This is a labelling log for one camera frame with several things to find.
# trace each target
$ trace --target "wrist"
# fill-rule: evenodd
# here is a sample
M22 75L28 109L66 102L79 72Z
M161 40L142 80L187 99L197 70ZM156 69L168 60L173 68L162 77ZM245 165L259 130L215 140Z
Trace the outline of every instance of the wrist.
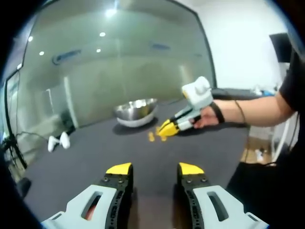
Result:
M214 100L221 110L225 122L243 123L244 119L234 100Z

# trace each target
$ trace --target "wooden floor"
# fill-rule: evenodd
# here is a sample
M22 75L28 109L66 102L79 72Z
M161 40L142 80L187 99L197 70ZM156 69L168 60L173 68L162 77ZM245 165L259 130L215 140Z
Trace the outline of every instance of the wooden floor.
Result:
M253 163L267 164L267 163L270 163L272 161L271 150L270 150L270 141L250 137L247 146L245 146L243 156L240 159L241 162L245 162L244 160L245 160L245 157L246 157L246 154L247 154L247 148L248 148L248 156L247 156L246 163L249 163L249 164L253 164ZM260 148L263 148L264 150L266 150L266 152L263 153L263 160L262 161L257 160L257 156L256 156L256 153L255 153L255 150L260 149Z

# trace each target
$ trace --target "black sleeve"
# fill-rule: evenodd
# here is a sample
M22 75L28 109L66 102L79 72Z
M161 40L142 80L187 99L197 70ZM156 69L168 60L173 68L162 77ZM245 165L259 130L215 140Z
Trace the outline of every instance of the black sleeve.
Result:
M301 82L299 82L300 74L301 63L298 55L293 52L291 56L289 71L280 88L280 94L288 103L288 105L295 111L299 111L300 109L299 93L302 87Z

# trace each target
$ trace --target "human hand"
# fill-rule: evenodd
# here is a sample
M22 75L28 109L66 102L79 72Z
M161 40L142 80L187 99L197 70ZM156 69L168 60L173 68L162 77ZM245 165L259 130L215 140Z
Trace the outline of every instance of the human hand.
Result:
M203 128L207 125L217 125L219 124L218 118L215 115L214 110L208 106L201 110L201 119L195 122L193 119L190 120L193 123L194 128Z

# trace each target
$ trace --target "black stand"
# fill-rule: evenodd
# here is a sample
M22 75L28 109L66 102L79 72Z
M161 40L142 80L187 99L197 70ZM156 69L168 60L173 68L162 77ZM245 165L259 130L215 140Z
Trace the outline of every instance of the black stand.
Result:
M14 148L14 149L16 148L17 150L19 150L18 146L16 145L16 142L12 142L11 139L7 138L2 142L0 152L6 152L7 150L11 150L11 148ZM18 158L20 159L22 166L26 169L27 164L23 160L21 153L19 154L19 156L20 157L18 157ZM27 193L30 189L30 186L31 186L31 181L26 177L22 178L19 182L16 183L16 189L22 198L25 198L25 196L27 195Z
M17 139L15 137L15 135L13 134L12 130L11 130L11 125L10 125L10 117L9 117L9 109L8 109L8 80L16 73L14 72L10 77L8 77L5 80L4 83L4 108L5 108L5 119L6 119L6 124L8 126L8 131L9 131L9 137L7 140L5 140L3 143L4 145L2 146L3 149L8 150L10 147L12 147L15 152L16 155L18 157L18 159L20 160L22 166L24 167L24 169L26 169L28 167L27 163L24 161L23 156L18 148L17 145Z

